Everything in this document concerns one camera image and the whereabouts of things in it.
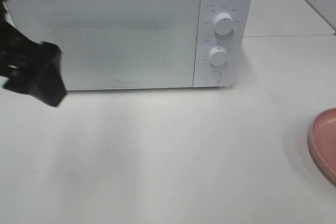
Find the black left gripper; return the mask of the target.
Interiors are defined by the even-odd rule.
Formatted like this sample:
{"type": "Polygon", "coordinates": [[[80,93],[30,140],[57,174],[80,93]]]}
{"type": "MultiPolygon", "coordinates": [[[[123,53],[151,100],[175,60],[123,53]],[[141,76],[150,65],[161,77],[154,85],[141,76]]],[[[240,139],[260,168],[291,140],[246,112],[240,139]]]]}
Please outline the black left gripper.
{"type": "Polygon", "coordinates": [[[29,51],[31,41],[6,20],[1,3],[1,76],[5,90],[30,95],[52,107],[67,95],[61,77],[61,50],[42,42],[29,51]]]}

